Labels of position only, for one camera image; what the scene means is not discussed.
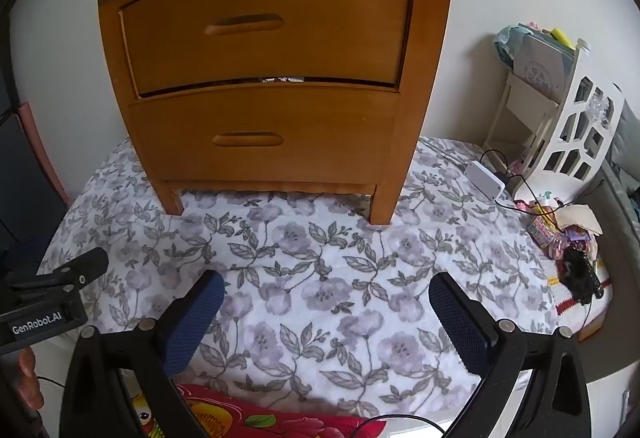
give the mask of blue gripper pad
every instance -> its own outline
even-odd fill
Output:
[[[156,344],[167,376],[187,368],[224,298],[224,279],[206,270],[187,295],[173,301],[162,314]]]
[[[466,370],[486,376],[498,341],[494,318],[478,301],[469,299],[447,272],[431,279],[429,301]]]

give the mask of wooden nightstand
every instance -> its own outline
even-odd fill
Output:
[[[184,188],[372,195],[388,224],[449,0],[98,0],[111,81],[169,214]],[[267,82],[296,77],[299,82]]]

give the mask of drawer pull slot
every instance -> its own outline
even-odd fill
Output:
[[[254,14],[225,17],[207,24],[206,35],[227,35],[241,32],[258,32],[261,30],[277,30],[284,25],[278,14]]]
[[[213,143],[220,147],[273,147],[283,144],[284,139],[271,132],[239,132],[217,134]]]

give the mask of bed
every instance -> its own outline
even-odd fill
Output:
[[[558,320],[549,262],[525,220],[443,157],[480,151],[421,138],[387,227],[366,221],[357,195],[183,191],[184,214],[165,215],[127,139],[76,199],[40,271],[104,248],[108,273],[82,290],[101,332],[158,317],[204,270],[220,272],[225,301],[181,382],[278,410],[459,408],[478,377],[428,303],[435,272],[524,330],[550,333]]]

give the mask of black cable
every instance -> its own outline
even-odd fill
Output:
[[[47,382],[50,382],[52,384],[55,384],[56,386],[60,386],[60,388],[65,389],[65,386],[63,386],[62,384],[60,384],[59,382],[55,381],[55,380],[51,380],[50,378],[47,378],[46,376],[37,376],[36,377],[39,380],[46,380]]]
[[[380,414],[378,416],[374,416],[373,418],[369,418],[362,422],[356,429],[350,434],[349,438],[356,438],[358,433],[362,430],[364,426],[367,424],[374,422],[376,420],[384,420],[385,418],[408,418],[409,420],[419,420],[424,423],[428,423],[432,427],[435,427],[442,434],[445,433],[444,429],[436,424],[434,421],[429,420],[428,418],[424,418],[422,416],[416,416],[415,414]]]
[[[482,155],[480,156],[478,163],[482,163],[482,158],[484,158],[484,156],[489,153],[489,152],[494,152],[497,153],[499,155],[502,156],[502,159],[504,160],[504,166],[505,168],[507,168],[507,172],[508,172],[508,163],[507,163],[507,157],[504,155],[504,153],[498,149],[487,149],[484,153],[482,153]],[[512,174],[510,176],[507,176],[507,182],[509,180],[511,180],[512,178],[522,178],[522,181],[524,182],[524,185],[527,186],[527,189],[529,189],[529,192],[531,193],[531,195],[533,196],[534,201],[538,204],[538,206],[540,207],[540,210],[543,211],[544,209],[542,208],[542,205],[540,205],[540,203],[538,202],[538,199],[536,198],[535,193],[533,192],[533,190],[531,189],[531,187],[529,186],[529,184],[527,183],[527,179],[522,175],[522,174]],[[553,214],[556,211],[559,211],[560,209],[562,209],[563,207],[569,206],[569,205],[573,205],[575,202],[578,201],[578,198],[582,198],[584,196],[589,196],[591,194],[593,194],[594,192],[596,192],[596,190],[598,189],[598,187],[600,187],[602,184],[604,183],[604,179],[600,180],[600,183],[598,183],[598,185],[596,185],[593,190],[589,191],[588,193],[584,193],[584,194],[580,194],[574,201],[569,202],[569,203],[565,203],[562,204],[560,207],[557,207],[555,209],[552,209],[548,212],[545,212],[544,214],[536,214],[535,212],[525,212],[525,211],[521,211],[519,208],[517,207],[508,207],[506,205],[502,205],[500,203],[498,203],[497,201],[495,201],[496,205],[498,205],[499,207],[502,207],[503,209],[507,209],[510,211],[516,211],[516,212],[521,212],[522,214],[528,214],[529,216],[548,216],[549,214]]]
[[[593,296],[591,296],[591,301],[589,303],[589,309],[587,310],[587,316],[584,318],[584,322],[582,323],[582,326],[578,330],[578,333],[580,333],[584,329],[584,327],[586,326],[587,319],[589,318],[589,315],[591,314],[591,307],[592,306],[593,306]]]
[[[6,231],[6,233],[11,236],[12,238],[14,238],[15,241],[18,241],[18,238],[16,238],[14,236],[14,234],[12,233],[12,231],[9,230],[9,227],[6,226],[6,224],[4,223],[4,221],[0,220],[0,225],[2,225],[2,228],[4,228],[4,230]]]

